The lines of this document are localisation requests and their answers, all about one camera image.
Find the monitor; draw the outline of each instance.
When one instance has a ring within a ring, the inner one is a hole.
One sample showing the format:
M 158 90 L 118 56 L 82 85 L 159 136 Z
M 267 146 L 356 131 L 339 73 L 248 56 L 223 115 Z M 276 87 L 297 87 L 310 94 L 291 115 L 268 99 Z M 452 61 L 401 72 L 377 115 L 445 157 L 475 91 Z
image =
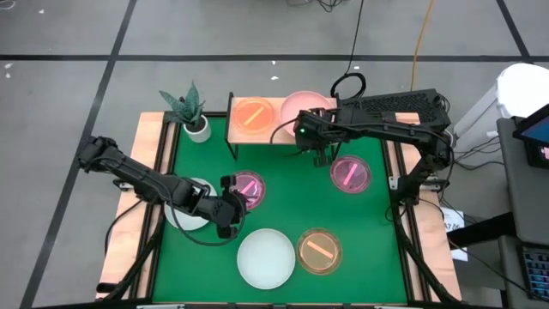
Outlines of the monitor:
M 518 123 L 513 137 L 549 147 L 549 104 Z

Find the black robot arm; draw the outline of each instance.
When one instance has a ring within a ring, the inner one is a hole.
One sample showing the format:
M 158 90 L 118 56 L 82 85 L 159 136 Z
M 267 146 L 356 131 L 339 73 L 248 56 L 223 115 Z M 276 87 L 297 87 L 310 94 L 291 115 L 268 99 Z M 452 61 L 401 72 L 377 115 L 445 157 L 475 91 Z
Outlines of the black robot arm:
M 91 136 L 78 154 L 78 163 L 86 173 L 110 172 L 133 185 L 137 196 L 148 203 L 169 203 L 187 215 L 200 216 L 217 225 L 220 238 L 235 236 L 232 224 L 245 215 L 245 197 L 229 187 L 234 176 L 221 178 L 221 197 L 211 197 L 209 188 L 188 178 L 163 175 L 126 156 L 114 140 Z
M 331 163 L 324 150 L 331 144 L 349 142 L 364 136 L 414 145 L 421 155 L 415 168 L 400 176 L 393 198 L 402 203 L 418 203 L 419 188 L 429 175 L 448 167 L 451 148 L 442 133 L 420 124 L 404 124 L 388 120 L 381 115 L 372 115 L 357 108 L 323 108 L 300 111 L 293 127 L 296 144 L 301 150 L 315 150 L 316 166 Z

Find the keyboard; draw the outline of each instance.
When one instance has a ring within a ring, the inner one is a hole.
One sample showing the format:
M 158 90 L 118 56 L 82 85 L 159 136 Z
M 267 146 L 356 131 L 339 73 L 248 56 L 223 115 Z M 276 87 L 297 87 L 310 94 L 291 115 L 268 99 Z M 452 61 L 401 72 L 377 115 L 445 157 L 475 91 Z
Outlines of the keyboard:
M 449 126 L 448 115 L 435 89 L 408 91 L 398 94 L 383 94 L 362 98 L 338 100 L 338 107 L 353 107 L 367 112 L 416 112 L 419 121 L 434 130 L 442 131 Z
M 522 247 L 522 271 L 525 277 L 525 288 L 532 294 L 549 300 L 549 250 L 538 247 Z

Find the wooden table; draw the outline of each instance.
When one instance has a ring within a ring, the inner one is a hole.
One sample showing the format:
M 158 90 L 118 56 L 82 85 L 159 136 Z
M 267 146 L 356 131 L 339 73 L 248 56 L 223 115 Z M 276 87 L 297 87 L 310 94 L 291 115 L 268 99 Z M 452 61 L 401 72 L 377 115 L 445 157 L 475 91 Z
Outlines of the wooden table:
M 419 122 L 419 117 L 415 113 L 399 113 L 396 116 L 397 120 L 401 122 Z M 154 166 L 154 161 L 156 159 L 163 117 L 163 112 L 143 112 L 141 114 L 139 125 L 137 125 L 136 138 L 130 154 L 133 159 L 140 161 L 151 168 Z M 173 132 L 174 125 L 171 124 L 168 126 L 166 134 L 167 141 L 172 140 Z M 395 145 L 392 142 L 387 142 L 387 144 L 393 174 L 394 176 L 398 176 Z M 419 153 L 412 145 L 402 144 L 401 147 L 406 169 L 410 172 L 419 160 Z M 160 164 L 160 171 L 162 173 L 167 171 L 171 149 L 171 143 L 166 142 Z M 437 194 L 434 192 L 422 191 L 420 197 L 438 205 Z M 136 197 L 133 191 L 122 192 L 118 202 L 117 216 L 135 202 Z M 448 291 L 454 295 L 454 297 L 460 299 L 461 293 L 455 276 L 454 263 L 446 239 L 446 231 L 440 211 L 436 209 L 435 206 L 423 201 L 420 201 L 419 205 L 415 206 L 414 210 L 425 262 Z M 159 213 L 160 206 L 156 206 L 151 226 L 155 225 Z M 144 215 L 145 206 L 143 205 L 127 214 L 112 229 L 109 250 L 106 254 L 103 271 L 101 273 L 101 282 L 119 282 L 134 262 Z M 406 225 L 407 220 L 403 221 L 405 222 L 406 231 L 409 234 L 409 229 Z M 150 263 L 149 257 L 148 261 L 142 267 L 137 297 L 144 297 L 146 295 Z M 418 270 L 410 257 L 408 257 L 408 264 L 410 265 L 409 270 L 412 278 L 414 298 L 416 300 L 423 300 Z M 102 296 L 104 296 L 104 294 L 96 295 L 98 298 Z M 431 297 L 433 300 L 437 300 L 437 296 L 432 291 Z

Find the green table surface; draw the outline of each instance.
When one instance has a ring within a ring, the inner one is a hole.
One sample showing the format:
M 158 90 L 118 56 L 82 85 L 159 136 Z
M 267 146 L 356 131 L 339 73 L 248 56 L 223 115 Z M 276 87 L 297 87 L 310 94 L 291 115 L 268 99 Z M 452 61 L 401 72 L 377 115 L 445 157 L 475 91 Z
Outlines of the green table surface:
M 339 191 L 329 167 L 314 167 L 312 154 L 287 157 L 295 146 L 240 145 L 235 161 L 224 141 L 224 118 L 210 118 L 212 136 L 193 143 L 182 132 L 174 172 L 206 179 L 218 192 L 220 176 L 237 171 L 259 173 L 266 185 L 262 203 L 246 216 L 242 233 L 228 245 L 208 247 L 186 239 L 166 223 L 155 277 L 155 302 L 248 303 L 406 303 L 395 230 L 384 218 L 389 189 L 380 141 L 362 138 L 341 146 L 341 155 L 357 155 L 370 166 L 372 181 L 362 193 Z M 272 290 L 253 288 L 238 273 L 242 240 L 260 228 L 284 233 L 297 245 L 312 227 L 331 231 L 341 242 L 342 260 L 330 275 L 307 272 L 296 259 L 291 277 Z M 218 242 L 209 223 L 191 232 Z

